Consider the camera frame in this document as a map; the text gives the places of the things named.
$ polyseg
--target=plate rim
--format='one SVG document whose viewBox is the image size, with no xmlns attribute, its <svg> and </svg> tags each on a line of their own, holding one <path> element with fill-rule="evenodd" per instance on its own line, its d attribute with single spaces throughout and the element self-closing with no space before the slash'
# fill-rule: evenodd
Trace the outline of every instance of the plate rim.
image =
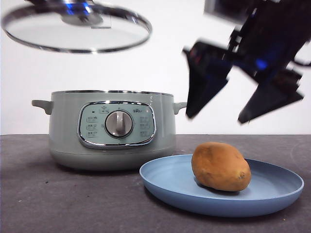
<svg viewBox="0 0 311 233">
<path fill-rule="evenodd" d="M 178 155 L 171 155 L 171 156 L 166 156 L 166 157 L 161 157 L 161 158 L 157 158 L 157 159 L 153 159 L 153 160 L 150 160 L 148 162 L 146 162 L 145 164 L 143 164 L 140 169 L 139 169 L 139 174 L 140 176 L 143 178 L 144 181 L 148 182 L 149 184 L 157 187 L 157 188 L 160 188 L 162 190 L 165 190 L 165 191 L 168 191 L 168 192 L 172 192 L 172 193 L 176 193 L 176 194 L 179 194 L 179 195 L 185 195 L 185 196 L 188 196 L 188 197 L 191 197 L 191 198 L 201 198 L 201 199 L 206 199 L 206 200 L 223 200 L 223 201 L 261 201 L 261 200 L 274 200 L 274 199 L 280 199 L 280 198 L 285 198 L 285 197 L 288 197 L 288 196 L 292 196 L 292 195 L 295 195 L 299 192 L 301 192 L 304 188 L 304 181 L 302 179 L 301 176 L 299 176 L 297 173 L 287 169 L 287 168 L 284 168 L 284 167 L 281 167 L 281 166 L 278 166 L 278 165 L 274 165 L 274 164 L 271 164 L 271 163 L 267 163 L 267 162 L 264 162 L 264 161 L 260 161 L 260 160 L 255 160 L 255 159 L 248 159 L 248 158 L 245 158 L 246 160 L 251 160 L 251 161 L 255 161 L 255 162 L 260 162 L 260 163 L 265 163 L 265 164 L 269 164 L 269 165 L 272 165 L 272 166 L 276 166 L 276 167 L 279 167 L 281 169 L 284 169 L 284 170 L 287 170 L 289 172 L 291 172 L 293 175 L 297 176 L 300 181 L 301 181 L 301 186 L 296 189 L 295 191 L 293 192 L 290 192 L 290 193 L 287 193 L 287 194 L 283 194 L 283 195 L 279 195 L 279 196 L 276 196 L 276 197 L 272 197 L 272 198 L 263 198 L 263 199 L 228 199 L 228 198 L 217 198 L 217 197 L 204 197 L 204 196 L 201 196 L 201 195 L 190 195 L 190 194 L 186 194 L 186 193 L 181 193 L 181 192 L 176 192 L 176 191 L 172 191 L 172 190 L 169 190 L 167 188 L 163 188 L 163 187 L 160 187 L 156 184 L 154 184 L 153 182 L 151 182 L 149 179 L 147 179 L 143 174 L 142 174 L 142 169 L 144 166 L 146 166 L 147 164 L 149 163 L 154 163 L 156 160 L 161 160 L 161 159 L 166 159 L 166 158 L 171 158 L 171 157 L 186 157 L 186 156 L 192 156 L 193 154 L 178 154 Z"/>
</svg>

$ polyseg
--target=button icon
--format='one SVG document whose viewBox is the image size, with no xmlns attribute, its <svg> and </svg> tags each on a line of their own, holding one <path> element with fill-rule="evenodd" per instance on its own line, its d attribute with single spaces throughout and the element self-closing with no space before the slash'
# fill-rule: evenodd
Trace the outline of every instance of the button icon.
<svg viewBox="0 0 311 233">
<path fill-rule="evenodd" d="M 148 137 L 150 135 L 149 131 L 140 131 L 141 137 Z"/>
<path fill-rule="evenodd" d="M 87 124 L 86 130 L 97 130 L 97 124 Z"/>
<path fill-rule="evenodd" d="M 86 121 L 89 123 L 97 123 L 98 119 L 96 116 L 89 116 L 88 118 L 86 118 Z"/>
<path fill-rule="evenodd" d="M 97 131 L 87 132 L 87 137 L 97 137 Z"/>
<path fill-rule="evenodd" d="M 147 116 L 140 116 L 139 117 L 139 121 L 140 122 L 148 122 L 149 121 L 149 117 L 147 117 Z"/>
<path fill-rule="evenodd" d="M 149 123 L 148 122 L 146 122 L 146 123 L 141 122 L 140 123 L 140 129 L 141 130 L 148 130 L 148 129 L 150 129 Z"/>
<path fill-rule="evenodd" d="M 103 106 L 99 109 L 99 113 L 107 114 L 109 113 L 109 109 L 106 106 Z"/>
</svg>

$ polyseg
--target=control panel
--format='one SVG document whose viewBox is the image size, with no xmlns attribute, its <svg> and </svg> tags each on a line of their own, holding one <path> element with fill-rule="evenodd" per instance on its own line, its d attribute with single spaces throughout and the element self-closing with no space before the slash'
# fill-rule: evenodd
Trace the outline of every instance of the control panel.
<svg viewBox="0 0 311 233">
<path fill-rule="evenodd" d="M 145 103 L 92 102 L 80 112 L 78 136 L 89 148 L 145 145 L 151 142 L 155 132 L 155 115 Z"/>
</svg>

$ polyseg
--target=gray countertop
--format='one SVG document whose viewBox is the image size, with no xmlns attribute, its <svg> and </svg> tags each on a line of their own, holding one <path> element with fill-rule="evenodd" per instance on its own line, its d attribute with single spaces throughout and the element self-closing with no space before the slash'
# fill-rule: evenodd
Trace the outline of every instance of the gray countertop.
<svg viewBox="0 0 311 233">
<path fill-rule="evenodd" d="M 311 233 L 311 135 L 178 135 L 174 154 L 206 141 L 288 168 L 305 181 L 277 213 L 221 218 L 171 207 L 150 194 L 137 170 L 86 172 L 57 165 L 47 135 L 1 136 L 2 233 Z"/>
</svg>

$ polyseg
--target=cooker base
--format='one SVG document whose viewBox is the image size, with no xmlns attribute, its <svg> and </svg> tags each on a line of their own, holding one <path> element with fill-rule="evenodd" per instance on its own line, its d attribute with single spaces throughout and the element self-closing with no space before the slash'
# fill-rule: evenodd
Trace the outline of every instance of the cooker base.
<svg viewBox="0 0 311 233">
<path fill-rule="evenodd" d="M 50 151 L 53 159 L 63 166 L 92 171 L 137 169 L 150 160 L 171 156 L 173 152 L 174 148 L 123 154 L 71 154 L 54 150 Z"/>
</svg>

